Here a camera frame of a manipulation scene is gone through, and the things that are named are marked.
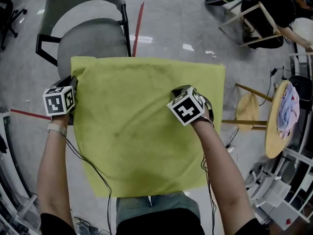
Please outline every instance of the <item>yellow cloth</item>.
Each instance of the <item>yellow cloth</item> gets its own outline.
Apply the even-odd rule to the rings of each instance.
[[[112,197],[170,193],[206,184],[203,151],[190,125],[167,108],[170,92],[190,84],[222,121],[225,69],[159,58],[73,57],[77,76],[74,131],[80,152],[102,172]],[[84,163],[96,196],[108,190]]]

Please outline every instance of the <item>red tape line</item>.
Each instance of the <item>red tape line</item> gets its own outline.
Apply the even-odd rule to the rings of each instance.
[[[14,109],[11,109],[10,111],[15,112],[15,113],[20,113],[23,115],[27,115],[27,116],[31,116],[31,117],[35,117],[35,118],[42,118],[42,119],[46,119],[46,120],[51,120],[51,117],[38,115],[38,114],[30,113],[30,112],[24,112],[24,111],[19,111],[19,110],[14,110]]]
[[[136,57],[137,42],[138,42],[139,29],[140,29],[140,24],[141,24],[141,18],[142,18],[144,4],[145,3],[143,2],[142,5],[140,6],[140,10],[139,10],[137,26],[136,26],[136,33],[135,33],[135,41],[134,41],[134,46],[133,46],[133,57]]]

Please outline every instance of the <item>gray floor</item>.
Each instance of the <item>gray floor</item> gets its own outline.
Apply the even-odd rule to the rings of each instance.
[[[45,114],[42,93],[58,80],[56,67],[35,53],[37,30],[45,7],[45,0],[14,0],[19,8],[26,7],[28,13],[21,15],[14,28],[19,33],[14,39],[9,34],[6,50],[0,53],[0,106],[36,114]],[[130,21],[131,39],[140,5],[145,2],[137,56],[162,57],[190,62],[222,63],[226,67],[224,90],[224,118],[234,118],[236,103],[244,93],[235,88],[235,82],[266,93],[269,86],[269,72],[273,68],[289,67],[288,53],[291,45],[284,43],[279,49],[258,49],[238,47],[242,41],[242,24],[234,22],[218,29],[231,15],[225,15],[223,7],[207,8],[204,0],[126,0]],[[85,20],[98,17],[120,19],[120,13],[113,5],[91,1],[79,5],[66,13],[53,30],[61,37],[73,26]],[[44,48],[56,54],[57,45]],[[279,82],[278,72],[272,82]],[[261,107],[261,119],[266,120],[269,103]],[[31,191],[36,192],[39,163],[45,146],[47,121],[11,114],[10,135],[19,166]],[[223,125],[220,133],[228,143],[236,127]],[[240,171],[245,178],[252,166],[265,159],[264,135],[262,131],[239,132],[232,144],[238,148]],[[72,129],[69,138],[74,141]],[[237,154],[232,154],[237,162]],[[69,151],[67,153],[68,185],[73,215],[90,221],[100,230],[107,229],[107,199],[96,198],[84,175],[80,161]],[[188,190],[201,210],[201,223],[206,234],[211,234],[211,207],[207,187]],[[112,208],[112,228],[115,231],[115,200]],[[216,213],[215,234],[223,234],[223,227]]]

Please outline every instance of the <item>pink cloth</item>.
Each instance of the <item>pink cloth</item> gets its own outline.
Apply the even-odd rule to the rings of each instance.
[[[293,128],[294,124],[298,122],[300,115],[299,95],[294,86],[292,87],[292,93],[293,93],[292,100],[294,100],[294,104],[293,107],[291,108],[289,122],[286,128],[282,130],[282,132],[279,135],[284,139],[289,136],[291,128]]]

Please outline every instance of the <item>black t-shirt sleeve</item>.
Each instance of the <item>black t-shirt sleeve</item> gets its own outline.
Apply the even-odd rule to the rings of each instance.
[[[247,222],[244,226],[242,226],[236,235],[246,235],[246,234],[254,234],[254,235],[267,235],[269,231],[259,223],[259,221],[254,218]]]
[[[40,218],[42,235],[76,235],[76,232],[68,223],[54,215],[43,213]]]
[[[261,0],[261,2],[278,26],[287,28],[295,19],[295,6],[292,0]]]

